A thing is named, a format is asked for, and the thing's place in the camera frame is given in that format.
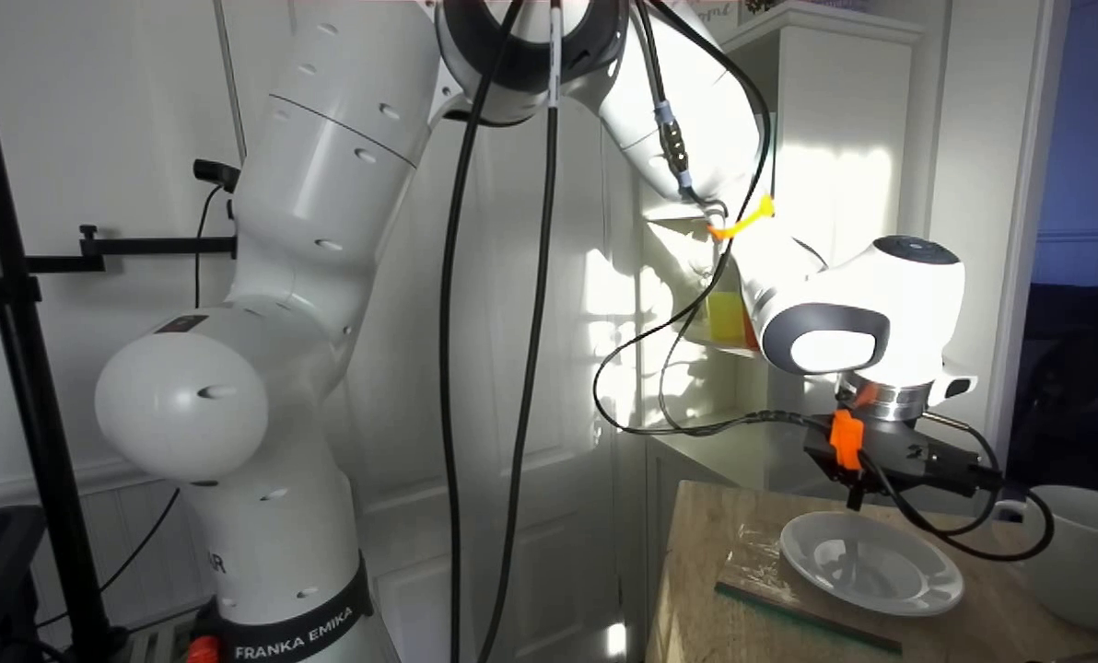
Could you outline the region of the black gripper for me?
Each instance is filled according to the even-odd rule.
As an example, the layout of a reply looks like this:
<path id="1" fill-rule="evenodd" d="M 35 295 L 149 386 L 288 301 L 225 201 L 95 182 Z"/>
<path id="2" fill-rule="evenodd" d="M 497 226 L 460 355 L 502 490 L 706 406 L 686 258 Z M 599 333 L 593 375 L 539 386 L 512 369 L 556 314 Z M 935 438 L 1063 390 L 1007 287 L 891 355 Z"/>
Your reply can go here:
<path id="1" fill-rule="evenodd" d="M 804 454 L 842 486 L 842 504 L 863 510 L 869 495 L 912 486 L 971 497 L 997 490 L 1000 471 L 991 457 L 929 438 L 901 419 L 863 419 L 848 411 L 810 419 Z"/>

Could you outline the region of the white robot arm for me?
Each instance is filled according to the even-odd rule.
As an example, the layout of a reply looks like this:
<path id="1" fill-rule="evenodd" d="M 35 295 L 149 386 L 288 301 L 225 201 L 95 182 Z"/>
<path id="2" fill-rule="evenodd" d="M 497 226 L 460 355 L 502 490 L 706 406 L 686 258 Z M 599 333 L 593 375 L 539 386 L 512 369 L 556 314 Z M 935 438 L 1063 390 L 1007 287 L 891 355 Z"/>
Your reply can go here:
<path id="1" fill-rule="evenodd" d="M 968 490 L 968 454 L 918 432 L 968 386 L 948 362 L 960 258 L 876 238 L 827 265 L 771 217 L 772 115 L 686 0 L 320 0 L 230 182 L 225 301 L 123 343 L 95 385 L 100 432 L 176 484 L 206 536 L 217 595 L 186 663 L 402 663 L 320 411 L 433 123 L 556 123 L 568 104 L 712 230 L 750 355 L 831 381 L 827 476 Z"/>

